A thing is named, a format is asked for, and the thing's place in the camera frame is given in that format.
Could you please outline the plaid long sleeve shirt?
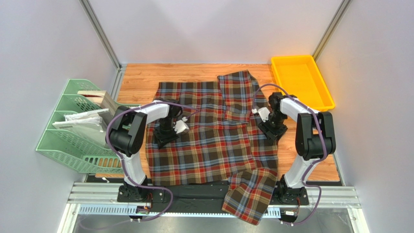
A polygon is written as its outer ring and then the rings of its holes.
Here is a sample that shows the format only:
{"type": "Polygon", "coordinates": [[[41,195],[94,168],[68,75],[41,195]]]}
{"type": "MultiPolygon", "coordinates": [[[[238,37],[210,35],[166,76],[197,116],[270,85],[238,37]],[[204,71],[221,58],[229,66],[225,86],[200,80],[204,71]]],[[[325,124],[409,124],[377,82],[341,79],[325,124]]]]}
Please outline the plaid long sleeve shirt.
{"type": "Polygon", "coordinates": [[[155,185],[171,186],[228,180],[221,209],[258,225],[277,182],[277,143],[259,129],[254,107],[268,105],[248,70],[211,82],[160,82],[156,100],[185,105],[189,132],[159,148],[147,126],[145,153],[155,185]]]}

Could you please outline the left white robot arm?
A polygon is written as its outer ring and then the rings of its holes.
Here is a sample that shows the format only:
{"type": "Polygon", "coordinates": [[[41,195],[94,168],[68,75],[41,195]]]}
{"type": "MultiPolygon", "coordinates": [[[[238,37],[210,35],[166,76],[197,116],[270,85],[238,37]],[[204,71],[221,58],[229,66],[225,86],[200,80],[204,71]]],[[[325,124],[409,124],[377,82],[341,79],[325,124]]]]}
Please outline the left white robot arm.
{"type": "Polygon", "coordinates": [[[106,143],[118,155],[124,171],[118,202],[141,202],[152,196],[139,151],[147,124],[158,121],[156,147],[161,149],[189,131],[186,118],[179,120],[183,107],[176,100],[158,99],[137,108],[120,106],[107,128],[106,143]]]}

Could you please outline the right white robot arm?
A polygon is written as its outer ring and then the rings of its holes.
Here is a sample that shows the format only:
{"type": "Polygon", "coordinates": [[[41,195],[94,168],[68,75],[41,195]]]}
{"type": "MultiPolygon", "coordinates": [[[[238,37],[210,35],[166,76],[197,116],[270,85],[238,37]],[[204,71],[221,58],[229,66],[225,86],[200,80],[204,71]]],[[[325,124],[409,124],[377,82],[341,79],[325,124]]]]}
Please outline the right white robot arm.
{"type": "Polygon", "coordinates": [[[304,198],[310,174],[317,164],[336,150],[333,116],[329,112],[311,109],[296,96],[280,92],[274,92],[269,97],[269,105],[252,112],[261,118],[259,129],[270,142],[277,142],[287,131],[284,120],[290,117],[296,122],[297,155],[274,191],[279,202],[290,204],[304,198]]]}

